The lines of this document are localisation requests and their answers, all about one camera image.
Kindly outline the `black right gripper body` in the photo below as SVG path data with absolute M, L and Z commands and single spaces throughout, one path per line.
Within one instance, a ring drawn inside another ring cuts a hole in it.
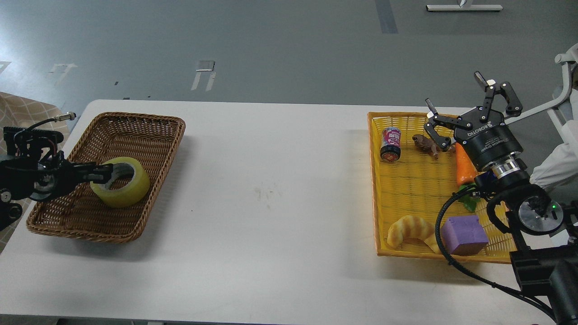
M 503 113 L 490 109 L 481 117 L 481 107 L 475 107 L 458 117 L 471 129 L 456 127 L 454 139 L 465 150 L 475 169 L 485 172 L 490 166 L 523 152 L 522 145 L 504 122 Z

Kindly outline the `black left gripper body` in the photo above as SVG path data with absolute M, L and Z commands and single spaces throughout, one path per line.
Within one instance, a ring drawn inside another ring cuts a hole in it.
M 33 191 L 28 196 L 33 201 L 51 201 L 72 193 L 75 189 L 74 167 L 62 161 L 53 169 L 38 169 Z

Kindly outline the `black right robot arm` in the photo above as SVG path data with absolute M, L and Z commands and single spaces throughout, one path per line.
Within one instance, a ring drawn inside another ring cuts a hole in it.
M 574 206 L 560 205 L 538 185 L 531 184 L 523 148 L 506 124 L 522 114 L 523 106 L 509 82 L 497 83 L 474 73 L 485 93 L 483 105 L 458 116 L 439 114 L 429 99 L 424 130 L 444 151 L 460 144 L 479 175 L 475 183 L 452 194 L 440 209 L 434 234 L 448 264 L 475 280 L 522 300 L 558 325 L 575 325 L 578 318 L 577 227 Z M 446 210 L 459 198 L 479 194 L 489 221 L 511 234 L 509 253 L 519 289 L 506 287 L 465 268 L 448 252 L 441 236 Z

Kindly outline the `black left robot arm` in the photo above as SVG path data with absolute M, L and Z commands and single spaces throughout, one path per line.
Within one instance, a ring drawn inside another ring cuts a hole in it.
M 67 160 L 57 147 L 64 140 L 62 132 L 4 127 L 3 140 L 7 154 L 0 163 L 1 230 L 21 218 L 21 200 L 47 202 L 72 193 L 82 183 L 105 184 L 112 179 L 113 164 Z

